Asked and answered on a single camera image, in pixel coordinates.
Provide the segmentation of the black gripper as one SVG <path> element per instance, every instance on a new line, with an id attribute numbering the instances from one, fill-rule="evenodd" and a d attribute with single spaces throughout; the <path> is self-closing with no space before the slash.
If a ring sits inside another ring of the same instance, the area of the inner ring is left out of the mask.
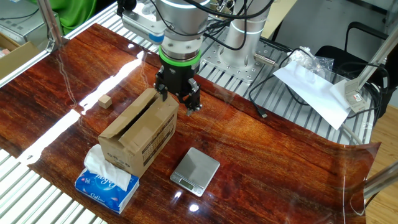
<path id="1" fill-rule="evenodd" d="M 179 97 L 188 95 L 187 116 L 201 110 L 200 85 L 194 76 L 199 69 L 199 63 L 193 65 L 177 66 L 161 60 L 161 68 L 155 75 L 155 90 L 161 95 L 162 101 L 168 97 L 168 92 Z"/>

